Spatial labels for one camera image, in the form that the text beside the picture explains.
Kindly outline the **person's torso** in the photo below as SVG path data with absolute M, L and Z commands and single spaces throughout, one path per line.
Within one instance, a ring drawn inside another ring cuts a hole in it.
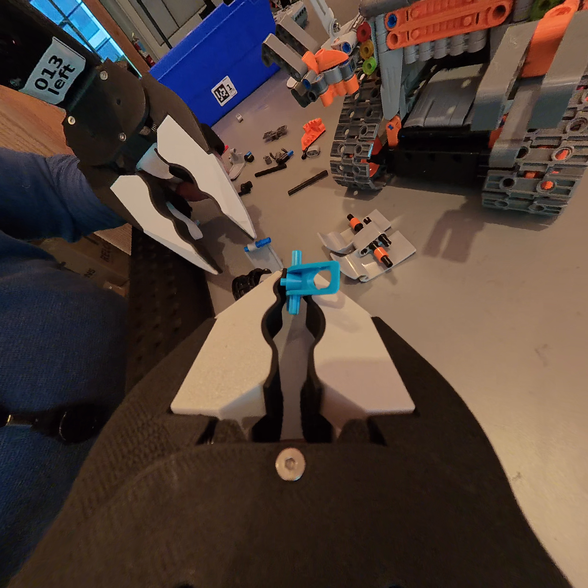
M 123 399 L 126 300 L 37 257 L 1 261 L 1 587 L 52 525 Z

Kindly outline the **blue storage bin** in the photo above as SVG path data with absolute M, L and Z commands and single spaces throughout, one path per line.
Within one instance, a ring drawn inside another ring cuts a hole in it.
M 279 71 L 262 61 L 275 31 L 269 1 L 220 4 L 152 68 L 198 120 L 213 126 Z

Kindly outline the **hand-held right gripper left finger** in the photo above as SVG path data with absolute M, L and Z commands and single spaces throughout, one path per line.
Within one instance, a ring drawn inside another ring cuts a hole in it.
M 234 420 L 255 442 L 280 439 L 283 393 L 274 339 L 283 327 L 282 275 L 266 275 L 217 315 L 171 403 L 172 413 Z

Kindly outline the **grey curved panel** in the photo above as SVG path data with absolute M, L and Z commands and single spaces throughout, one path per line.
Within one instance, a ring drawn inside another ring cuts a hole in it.
M 253 163 L 253 161 L 254 156 L 251 151 L 241 153 L 236 148 L 231 149 L 229 152 L 229 179 L 231 181 L 237 180 L 246 164 Z

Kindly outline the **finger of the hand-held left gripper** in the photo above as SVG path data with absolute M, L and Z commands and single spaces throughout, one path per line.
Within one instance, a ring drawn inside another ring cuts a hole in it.
M 225 217 L 255 239 L 256 231 L 249 213 L 217 157 L 206 152 L 170 114 L 159 125 L 156 136 L 158 156 L 168 166 L 187 172 Z
M 222 273 L 201 242 L 199 226 L 168 202 L 163 188 L 150 176 L 120 176 L 111 190 L 146 235 L 204 271 Z

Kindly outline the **orange angled piece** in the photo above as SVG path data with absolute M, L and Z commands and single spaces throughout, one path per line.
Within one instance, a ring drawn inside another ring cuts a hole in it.
M 304 135 L 301 138 L 301 149 L 305 151 L 326 132 L 326 126 L 321 118 L 315 118 L 305 123 L 303 130 Z

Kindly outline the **black studded panel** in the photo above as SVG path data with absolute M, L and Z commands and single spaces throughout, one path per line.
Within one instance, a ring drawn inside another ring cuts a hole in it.
M 205 272 L 132 228 L 126 393 L 214 316 Z

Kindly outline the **grey flap assembly orange bushes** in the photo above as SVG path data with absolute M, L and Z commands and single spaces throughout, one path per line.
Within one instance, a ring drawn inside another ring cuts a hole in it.
M 369 282 L 390 272 L 416 253 L 416 248 L 379 210 L 368 215 L 347 216 L 342 232 L 318 232 L 323 247 L 337 261 L 341 274 L 358 282 Z

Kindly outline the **long black axle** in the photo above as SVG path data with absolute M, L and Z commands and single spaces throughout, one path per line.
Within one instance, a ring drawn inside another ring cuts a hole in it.
M 292 196 L 294 194 L 297 194 L 298 192 L 302 191 L 303 189 L 310 187 L 310 186 L 313 186 L 314 184 L 321 181 L 322 179 L 327 178 L 328 175 L 329 175 L 329 172 L 327 170 L 322 170 L 319 173 L 304 180 L 303 182 L 300 182 L 298 185 L 296 185 L 295 187 L 288 190 L 288 195 Z

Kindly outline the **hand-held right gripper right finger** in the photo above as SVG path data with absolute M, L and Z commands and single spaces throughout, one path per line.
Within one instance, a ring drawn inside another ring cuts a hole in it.
M 412 414 L 415 403 L 378 329 L 387 324 L 342 292 L 305 302 L 313 342 L 300 391 L 304 439 L 327 443 L 352 420 Z

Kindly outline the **blue plastic separator tool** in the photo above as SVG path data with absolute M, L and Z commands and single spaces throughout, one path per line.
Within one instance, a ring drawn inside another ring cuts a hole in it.
M 320 272 L 328 272 L 329 283 L 324 288 L 315 284 L 315 278 Z M 287 310 L 290 315 L 298 315 L 300 300 L 305 296 L 333 295 L 340 288 L 341 267 L 338 261 L 302 263 L 302 252 L 292 251 L 290 267 L 280 279 L 280 285 L 285 288 Z

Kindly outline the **cardboard box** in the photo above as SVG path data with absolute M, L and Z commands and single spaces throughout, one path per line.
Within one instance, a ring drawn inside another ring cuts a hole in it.
M 129 255 L 97 235 L 77 242 L 54 238 L 40 242 L 39 247 L 55 260 L 100 288 L 112 290 L 124 297 L 129 291 Z

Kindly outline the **grey orange tracked toy robot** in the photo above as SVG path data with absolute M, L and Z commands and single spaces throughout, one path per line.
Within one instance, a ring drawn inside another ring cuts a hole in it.
M 359 1 L 345 25 L 312 5 L 329 39 L 300 1 L 275 13 L 262 61 L 301 107 L 343 98 L 338 185 L 478 183 L 486 208 L 563 213 L 587 171 L 587 1 Z

